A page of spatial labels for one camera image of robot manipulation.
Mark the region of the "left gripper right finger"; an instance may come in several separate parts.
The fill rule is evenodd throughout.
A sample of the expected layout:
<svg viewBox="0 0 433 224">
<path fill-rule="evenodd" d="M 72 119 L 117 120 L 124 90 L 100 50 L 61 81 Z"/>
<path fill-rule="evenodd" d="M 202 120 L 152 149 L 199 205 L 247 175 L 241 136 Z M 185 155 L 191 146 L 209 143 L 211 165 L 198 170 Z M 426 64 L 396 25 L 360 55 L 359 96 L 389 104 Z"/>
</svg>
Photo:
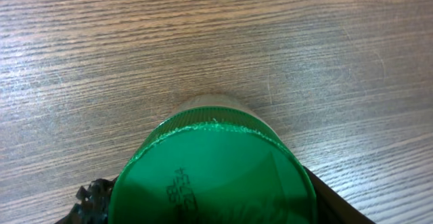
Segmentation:
<svg viewBox="0 0 433 224">
<path fill-rule="evenodd" d="M 304 167 L 317 197 L 317 222 L 319 224 L 375 224 L 360 213 L 309 169 Z"/>
</svg>

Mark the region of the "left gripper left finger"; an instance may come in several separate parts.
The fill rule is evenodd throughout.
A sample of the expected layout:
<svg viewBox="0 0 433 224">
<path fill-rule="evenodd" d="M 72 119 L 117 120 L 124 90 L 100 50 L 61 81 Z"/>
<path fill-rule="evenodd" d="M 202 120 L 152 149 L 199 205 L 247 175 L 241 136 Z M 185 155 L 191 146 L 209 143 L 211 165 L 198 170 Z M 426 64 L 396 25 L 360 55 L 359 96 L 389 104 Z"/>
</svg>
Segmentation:
<svg viewBox="0 0 433 224">
<path fill-rule="evenodd" d="M 80 186 L 78 202 L 55 224 L 108 224 L 109 205 L 117 178 L 96 179 L 87 187 Z"/>
</svg>

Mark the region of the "green lid jar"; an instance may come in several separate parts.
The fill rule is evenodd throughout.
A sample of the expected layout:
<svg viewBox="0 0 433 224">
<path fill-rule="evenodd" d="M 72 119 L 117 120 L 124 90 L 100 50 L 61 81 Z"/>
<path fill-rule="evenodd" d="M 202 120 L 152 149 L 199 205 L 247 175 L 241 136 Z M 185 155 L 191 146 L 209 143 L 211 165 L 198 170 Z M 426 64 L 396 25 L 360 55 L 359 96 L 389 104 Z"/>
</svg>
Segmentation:
<svg viewBox="0 0 433 224">
<path fill-rule="evenodd" d="M 316 223 L 312 183 L 276 132 L 225 95 L 159 124 L 119 175 L 110 223 Z"/>
</svg>

